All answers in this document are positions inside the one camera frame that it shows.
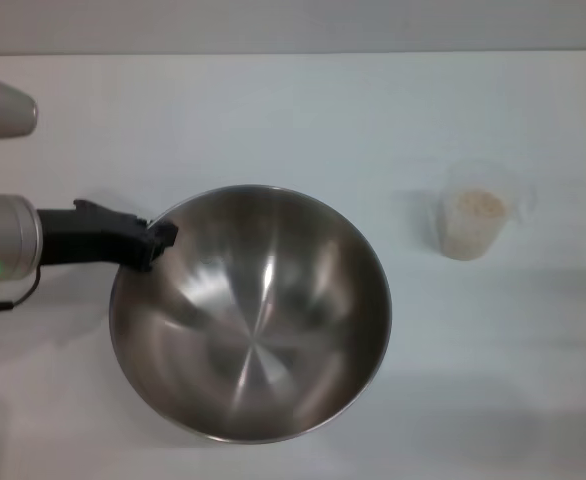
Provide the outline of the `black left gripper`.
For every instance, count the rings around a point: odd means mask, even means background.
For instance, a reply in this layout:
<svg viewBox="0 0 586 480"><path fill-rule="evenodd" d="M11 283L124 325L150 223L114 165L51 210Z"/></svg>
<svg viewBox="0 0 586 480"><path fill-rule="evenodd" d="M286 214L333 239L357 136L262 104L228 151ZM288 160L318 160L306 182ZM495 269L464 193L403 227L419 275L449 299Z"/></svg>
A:
<svg viewBox="0 0 586 480"><path fill-rule="evenodd" d="M138 272L152 268L154 248L174 245L178 227L171 221L153 224L135 214L77 199L73 210L37 211L42 226L40 265L122 264Z"/></svg>

